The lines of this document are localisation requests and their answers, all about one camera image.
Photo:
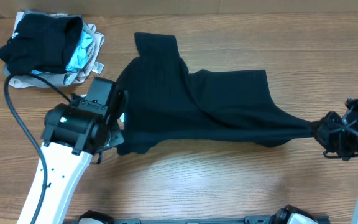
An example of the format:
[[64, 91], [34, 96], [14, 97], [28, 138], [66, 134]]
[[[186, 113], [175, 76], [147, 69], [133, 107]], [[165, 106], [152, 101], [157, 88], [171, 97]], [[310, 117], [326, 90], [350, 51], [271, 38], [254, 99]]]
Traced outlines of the black t-shirt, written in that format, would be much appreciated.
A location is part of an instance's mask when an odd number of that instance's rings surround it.
[[311, 136], [306, 120], [273, 102], [265, 70], [190, 73], [174, 36], [134, 37], [139, 54], [117, 79], [129, 95], [120, 155], [174, 139], [276, 147]]

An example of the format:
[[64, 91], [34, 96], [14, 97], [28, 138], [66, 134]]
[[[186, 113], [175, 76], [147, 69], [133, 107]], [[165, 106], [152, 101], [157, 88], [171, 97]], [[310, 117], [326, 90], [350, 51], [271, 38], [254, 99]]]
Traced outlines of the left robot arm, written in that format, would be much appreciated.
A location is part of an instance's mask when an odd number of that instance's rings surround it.
[[36, 147], [40, 160], [19, 223], [63, 223], [94, 155], [124, 142], [117, 121], [127, 99], [115, 83], [95, 84], [85, 97], [74, 95], [46, 114], [43, 143]]

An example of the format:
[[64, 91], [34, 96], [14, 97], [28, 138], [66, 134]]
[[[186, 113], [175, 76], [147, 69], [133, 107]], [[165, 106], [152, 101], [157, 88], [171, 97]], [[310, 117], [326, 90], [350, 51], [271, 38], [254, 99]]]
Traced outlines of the light blue folded garment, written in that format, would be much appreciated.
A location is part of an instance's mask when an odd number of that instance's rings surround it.
[[65, 65], [64, 71], [57, 68], [39, 68], [38, 70], [32, 70], [31, 73], [35, 75], [40, 75], [41, 73], [57, 73], [63, 74], [66, 72], [79, 72], [84, 69], [88, 64], [93, 53], [95, 45], [95, 38], [86, 31], [82, 31], [80, 39], [76, 44], [74, 52]]

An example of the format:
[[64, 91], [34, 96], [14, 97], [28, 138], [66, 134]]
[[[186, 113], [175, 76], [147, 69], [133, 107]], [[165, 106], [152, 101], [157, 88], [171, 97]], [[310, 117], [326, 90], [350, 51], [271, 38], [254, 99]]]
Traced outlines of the folded black garment on pile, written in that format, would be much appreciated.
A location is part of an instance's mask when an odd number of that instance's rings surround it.
[[0, 59], [13, 74], [33, 70], [64, 74], [83, 30], [82, 18], [27, 14], [0, 48]]

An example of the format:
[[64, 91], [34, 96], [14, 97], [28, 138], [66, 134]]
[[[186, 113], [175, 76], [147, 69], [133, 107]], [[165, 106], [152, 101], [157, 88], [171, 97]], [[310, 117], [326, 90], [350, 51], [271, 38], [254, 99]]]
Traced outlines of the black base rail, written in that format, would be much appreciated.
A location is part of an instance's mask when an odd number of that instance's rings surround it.
[[244, 218], [212, 218], [212, 219], [181, 219], [181, 220], [141, 220], [115, 219], [109, 215], [88, 210], [77, 220], [64, 221], [64, 224], [108, 223], [108, 224], [331, 224], [328, 216], [312, 216], [308, 212], [286, 205], [273, 215], [248, 215]]

